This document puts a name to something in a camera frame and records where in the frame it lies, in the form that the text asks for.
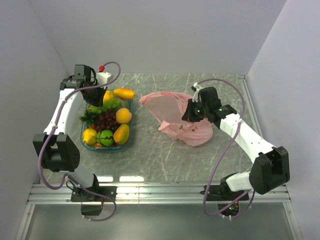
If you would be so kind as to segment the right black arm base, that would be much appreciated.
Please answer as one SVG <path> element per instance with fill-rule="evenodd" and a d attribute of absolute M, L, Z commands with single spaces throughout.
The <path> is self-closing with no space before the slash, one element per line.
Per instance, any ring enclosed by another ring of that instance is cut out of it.
<path fill-rule="evenodd" d="M 210 185 L 208 189 L 208 193 L 206 195 L 205 200 L 207 202 L 232 202 L 236 198 L 238 198 L 240 195 L 242 195 L 245 191 L 230 191 L 227 190 L 225 187 L 220 185 Z M 246 193 L 242 198 L 240 198 L 238 201 L 230 205 L 228 208 L 226 208 L 224 211 L 221 212 L 221 215 L 223 217 L 235 217 L 240 213 L 240 201 L 248 201 L 249 200 L 249 194 Z"/>

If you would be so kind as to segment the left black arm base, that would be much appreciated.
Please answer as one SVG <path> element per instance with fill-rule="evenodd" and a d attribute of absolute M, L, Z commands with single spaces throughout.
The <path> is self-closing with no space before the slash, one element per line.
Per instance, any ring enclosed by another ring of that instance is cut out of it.
<path fill-rule="evenodd" d="M 116 186 L 101 186 L 98 194 L 107 196 L 113 201 L 116 199 Z M 81 203 L 81 214 L 86 217 L 96 217 L 102 213 L 103 204 L 110 202 L 101 196 L 90 194 L 83 189 L 74 187 L 72 190 L 70 201 L 72 203 Z"/>

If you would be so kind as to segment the pink plastic bag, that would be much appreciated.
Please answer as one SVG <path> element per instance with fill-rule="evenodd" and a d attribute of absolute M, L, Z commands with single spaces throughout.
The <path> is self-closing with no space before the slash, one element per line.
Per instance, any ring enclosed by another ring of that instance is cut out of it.
<path fill-rule="evenodd" d="M 192 96 L 180 92 L 152 92 L 140 98 L 159 122 L 159 131 L 174 140 L 181 140 L 189 146 L 196 147 L 208 142 L 213 137 L 212 125 L 207 120 L 200 122 L 183 121 L 188 100 Z"/>

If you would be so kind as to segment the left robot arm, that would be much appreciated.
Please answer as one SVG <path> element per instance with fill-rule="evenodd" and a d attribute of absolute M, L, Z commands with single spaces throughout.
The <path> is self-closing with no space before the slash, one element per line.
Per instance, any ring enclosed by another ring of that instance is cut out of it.
<path fill-rule="evenodd" d="M 80 151 L 70 138 L 76 114 L 83 101 L 100 107 L 112 74 L 101 66 L 95 72 L 90 66 L 77 64 L 73 75 L 59 85 L 59 99 L 54 114 L 43 133 L 35 134 L 33 146 L 38 156 L 38 173 L 43 184 L 52 190 L 60 189 L 68 178 L 75 195 L 88 201 L 101 196 L 97 176 L 80 164 Z M 60 185 L 51 185 L 44 170 L 63 173 Z"/>

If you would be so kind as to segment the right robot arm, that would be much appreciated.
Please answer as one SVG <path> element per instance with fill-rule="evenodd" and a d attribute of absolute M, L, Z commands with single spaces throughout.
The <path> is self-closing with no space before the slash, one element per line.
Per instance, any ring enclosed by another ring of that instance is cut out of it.
<path fill-rule="evenodd" d="M 222 105 L 215 87 L 194 84 L 193 98 L 187 102 L 182 120 L 190 123 L 207 119 L 229 135 L 252 162 L 249 172 L 234 173 L 221 180 L 220 194 L 233 199 L 238 191 L 254 190 L 260 195 L 290 180 L 289 153 L 259 136 L 229 104 Z"/>

